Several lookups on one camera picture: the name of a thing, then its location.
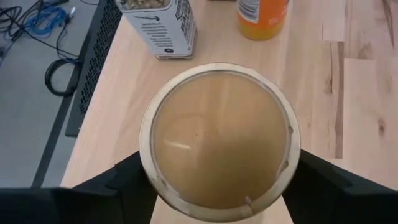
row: orange bottle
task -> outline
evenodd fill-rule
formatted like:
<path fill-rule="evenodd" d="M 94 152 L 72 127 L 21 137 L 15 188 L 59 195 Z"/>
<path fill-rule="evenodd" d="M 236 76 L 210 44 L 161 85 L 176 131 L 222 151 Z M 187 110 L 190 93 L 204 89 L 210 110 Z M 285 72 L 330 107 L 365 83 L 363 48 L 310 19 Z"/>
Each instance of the orange bottle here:
<path fill-rule="evenodd" d="M 266 40 L 283 28 L 289 0 L 238 0 L 238 29 L 252 40 Z"/>

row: wooden table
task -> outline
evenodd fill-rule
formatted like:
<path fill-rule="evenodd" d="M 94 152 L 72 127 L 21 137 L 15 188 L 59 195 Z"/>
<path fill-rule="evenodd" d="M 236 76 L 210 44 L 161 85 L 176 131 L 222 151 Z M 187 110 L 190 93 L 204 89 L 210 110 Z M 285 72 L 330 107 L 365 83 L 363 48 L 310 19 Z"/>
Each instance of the wooden table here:
<path fill-rule="evenodd" d="M 88 180 L 138 150 L 142 116 L 167 80 L 196 65 L 230 62 L 281 88 L 296 112 L 303 149 L 398 189 L 398 2 L 290 1 L 283 31 L 262 42 L 239 34 L 233 2 L 192 1 L 192 8 L 199 31 L 193 60 L 157 60 L 122 18 L 63 186 Z M 280 198 L 240 223 L 291 222 Z M 158 199 L 152 223 L 199 221 Z"/>

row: black cable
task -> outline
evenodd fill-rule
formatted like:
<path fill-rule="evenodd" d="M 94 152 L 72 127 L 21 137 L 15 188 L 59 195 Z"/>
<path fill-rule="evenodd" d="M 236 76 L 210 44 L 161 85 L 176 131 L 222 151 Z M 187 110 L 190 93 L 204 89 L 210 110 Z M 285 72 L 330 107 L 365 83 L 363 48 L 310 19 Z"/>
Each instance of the black cable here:
<path fill-rule="evenodd" d="M 55 49 L 55 50 L 58 50 L 59 52 L 62 52 L 62 53 L 64 53 L 64 54 L 71 55 L 71 56 L 74 56 L 74 57 L 78 57 L 77 55 L 75 55 L 75 54 L 73 54 L 73 53 L 67 52 L 67 51 L 62 50 L 62 49 L 57 49 L 57 47 L 54 47 L 54 46 L 52 46 L 52 45 L 50 45 L 50 44 L 48 44 L 48 43 L 46 43 L 46 42 L 44 42 L 44 41 L 42 41 L 42 40 L 36 38 L 36 37 L 34 37 L 32 34 L 30 34 L 29 32 L 27 32 L 27 31 L 25 30 L 25 27 L 24 27 L 23 25 L 20 25 L 13 17 L 11 17 L 11 16 L 6 12 L 5 9 L 0 8 L 0 13 L 6 15 L 6 16 L 10 19 L 10 21 L 11 21 L 13 24 L 15 24 L 16 26 L 18 26 L 18 27 L 20 28 L 21 31 L 25 32 L 25 33 L 26 33 L 27 35 L 29 35 L 29 37 L 31 37 L 32 39 L 34 39 L 34 40 L 36 40 L 36 41 L 38 41 L 38 42 L 40 42 L 40 43 L 42 43 L 42 44 L 44 44 L 44 45 L 46 45 L 46 46 L 48 46 L 48 47 L 51 47 L 51 48 L 53 48 L 53 49 Z"/>
<path fill-rule="evenodd" d="M 57 48 L 57 55 L 60 59 L 51 63 L 51 65 L 48 67 L 47 71 L 45 72 L 45 76 L 44 76 L 44 82 L 45 82 L 45 86 L 47 87 L 47 89 L 54 95 L 63 96 L 63 97 L 72 96 L 74 94 L 74 92 L 77 89 L 77 85 L 78 85 L 78 82 L 80 79 L 80 72 L 81 72 L 81 63 L 78 59 L 67 57 L 66 55 L 60 53 L 60 51 L 59 51 L 60 42 L 61 42 L 62 38 L 66 35 L 66 28 L 70 22 L 70 19 L 71 18 L 69 17 L 69 15 L 65 18 L 65 22 L 63 24 L 62 31 L 57 38 L 56 48 Z M 65 65 L 66 63 L 71 63 L 71 64 L 75 65 L 75 67 L 78 69 L 78 78 L 77 78 L 76 83 L 74 85 L 72 85 L 69 89 L 67 89 L 65 91 L 57 91 L 52 86 L 52 82 L 51 82 L 52 76 L 54 75 L 55 71 L 59 67 L 61 67 L 62 65 Z"/>
<path fill-rule="evenodd" d="M 80 0 L 80 1 L 81 1 L 81 3 L 87 4 L 87 5 L 89 5 L 89 6 L 97 6 L 97 5 L 100 4 L 100 0 L 98 0 L 97 3 L 90 3 L 90 2 L 86 2 L 86 1 L 84 1 L 84 0 Z"/>
<path fill-rule="evenodd" d="M 54 61 L 53 63 L 51 63 L 51 65 L 49 66 L 49 68 L 45 72 L 45 76 L 44 76 L 45 86 L 47 87 L 47 89 L 49 89 L 49 91 L 52 94 L 54 94 L 56 96 L 63 96 L 63 97 L 72 96 L 73 93 L 76 91 L 77 85 L 79 83 L 81 65 L 80 65 L 80 63 L 72 63 L 72 64 L 75 65 L 75 67 L 77 68 L 77 72 L 78 72 L 76 83 L 74 85 L 72 85 L 69 89 L 65 90 L 65 91 L 58 91 L 52 86 L 51 80 L 52 80 L 52 77 L 53 77 L 55 71 L 59 67 L 61 67 L 62 65 L 65 65 L 66 63 L 71 63 L 71 62 L 67 62 L 64 59 L 58 59 L 58 60 Z"/>
<path fill-rule="evenodd" d="M 15 7 L 5 8 L 5 9 L 4 9 L 4 12 L 1 12 L 1 13 L 0 13 L 0 24 L 7 24 L 7 23 L 9 23 L 9 24 L 6 25 L 6 26 L 0 27 L 0 32 L 1 32 L 1 33 L 8 32 L 8 30 L 11 29 L 11 27 L 12 27 L 12 25 L 13 25 L 13 22 L 11 21 L 10 18 L 7 17 L 7 18 L 5 18 L 5 19 L 1 19 L 1 18 L 5 15 L 5 13 L 9 13 L 10 16 L 16 20 L 16 19 L 18 19 L 19 14 L 21 13 L 21 11 L 22 11 L 22 8 L 21 8 L 20 6 L 15 6 Z"/>
<path fill-rule="evenodd" d="M 13 42 L 15 42 L 17 39 L 19 39 L 22 34 L 24 33 L 23 29 L 25 29 L 24 24 L 26 19 L 36 10 L 39 10 L 39 13 L 41 11 L 41 7 L 43 6 L 43 0 L 38 0 L 35 4 L 33 4 L 30 8 L 28 8 L 28 10 L 26 10 L 26 12 L 24 12 L 21 16 L 19 17 L 11 17 L 10 18 L 10 26 L 8 27 L 8 36 L 11 37 L 11 40 Z M 17 25 L 18 30 L 16 30 L 15 32 L 12 32 L 14 27 L 14 24 Z"/>

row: gray carpet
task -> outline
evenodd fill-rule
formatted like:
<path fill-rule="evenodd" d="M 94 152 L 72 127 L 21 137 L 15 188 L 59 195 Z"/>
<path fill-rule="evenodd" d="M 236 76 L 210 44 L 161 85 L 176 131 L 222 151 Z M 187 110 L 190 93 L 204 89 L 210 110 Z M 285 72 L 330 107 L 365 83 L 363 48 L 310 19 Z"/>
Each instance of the gray carpet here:
<path fill-rule="evenodd" d="M 5 0 L 0 1 L 0 7 L 22 6 L 26 10 L 33 3 L 35 0 Z M 62 5 L 66 11 L 73 6 L 76 7 L 75 16 L 67 27 L 68 34 L 62 40 L 61 49 L 78 55 L 96 6 L 79 0 Z M 60 32 L 61 28 L 57 27 L 44 41 L 55 45 Z M 0 37 L 0 46 L 5 43 Z M 12 46 L 0 65 L 0 187 L 32 185 L 62 101 L 44 85 L 44 73 L 56 59 L 54 49 L 25 35 Z M 54 75 L 54 87 L 65 89 L 72 70 L 73 65 L 61 67 Z M 65 127 L 43 186 L 59 185 L 65 172 L 75 139 L 65 137 L 64 133 Z"/>

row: round container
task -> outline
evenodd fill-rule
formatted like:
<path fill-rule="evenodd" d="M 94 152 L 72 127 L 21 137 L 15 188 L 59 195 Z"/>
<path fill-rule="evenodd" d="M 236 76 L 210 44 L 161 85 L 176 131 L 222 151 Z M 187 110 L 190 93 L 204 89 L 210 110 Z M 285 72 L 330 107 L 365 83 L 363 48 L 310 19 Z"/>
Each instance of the round container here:
<path fill-rule="evenodd" d="M 167 204 L 199 220 L 231 222 L 279 198 L 299 162 L 300 133 L 275 84 L 252 69 L 211 63 L 156 93 L 139 147 Z"/>

